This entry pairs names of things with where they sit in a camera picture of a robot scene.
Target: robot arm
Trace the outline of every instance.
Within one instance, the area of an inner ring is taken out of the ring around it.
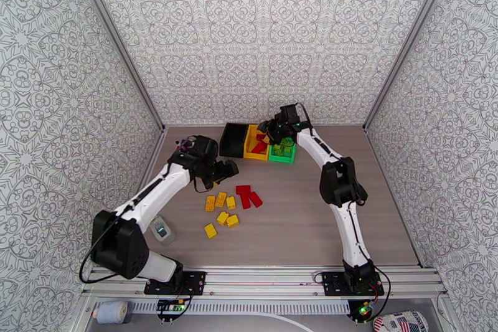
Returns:
[[[218,144],[213,139],[190,136],[182,140],[144,189],[114,212],[97,214],[93,220],[92,260],[127,279],[144,277],[170,283],[174,291],[182,280],[182,264],[150,252],[144,233],[164,205],[191,181],[197,186],[195,179],[200,178],[209,190],[238,173],[232,160],[216,161],[217,155]]]
[[[301,121],[296,105],[283,106],[280,110],[273,119],[261,123],[258,129],[266,132],[272,145],[280,144],[283,138],[291,138],[318,164],[321,169],[320,194],[330,205],[341,235],[345,280],[351,292],[367,287],[375,281],[377,274],[356,214],[356,206],[365,204],[368,195],[356,179],[354,162],[323,142],[309,119]]]

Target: white tape roll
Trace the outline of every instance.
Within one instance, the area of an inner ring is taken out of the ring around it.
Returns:
[[[121,324],[128,311],[126,301],[107,301],[97,310],[97,323],[99,324]]]

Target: yellow lego brick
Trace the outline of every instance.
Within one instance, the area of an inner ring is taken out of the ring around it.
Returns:
[[[227,211],[222,211],[216,218],[216,221],[218,222],[219,225],[225,225],[227,223],[227,219],[230,216],[230,214]]]
[[[235,204],[235,197],[227,197],[227,207],[229,210],[237,208],[237,205]]]
[[[214,211],[214,200],[215,200],[214,195],[208,195],[206,198],[206,211]]]
[[[218,232],[216,232],[216,228],[214,227],[213,223],[210,223],[207,226],[205,226],[204,230],[206,231],[207,237],[209,237],[210,239],[212,239],[218,234]]]
[[[218,198],[216,198],[216,203],[214,204],[216,207],[223,207],[225,205],[225,199],[227,198],[227,193],[220,191],[218,193]]]
[[[236,225],[239,225],[238,217],[236,214],[230,215],[227,219],[227,225],[229,228],[235,227]]]

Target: black bin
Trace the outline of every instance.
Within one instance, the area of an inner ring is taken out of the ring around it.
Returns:
[[[227,123],[220,140],[220,156],[244,157],[244,141],[249,124]]]

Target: green bin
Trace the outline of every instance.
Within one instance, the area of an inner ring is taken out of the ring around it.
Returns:
[[[296,143],[291,138],[284,138],[280,145],[272,145],[268,160],[276,163],[293,164],[296,156]]]

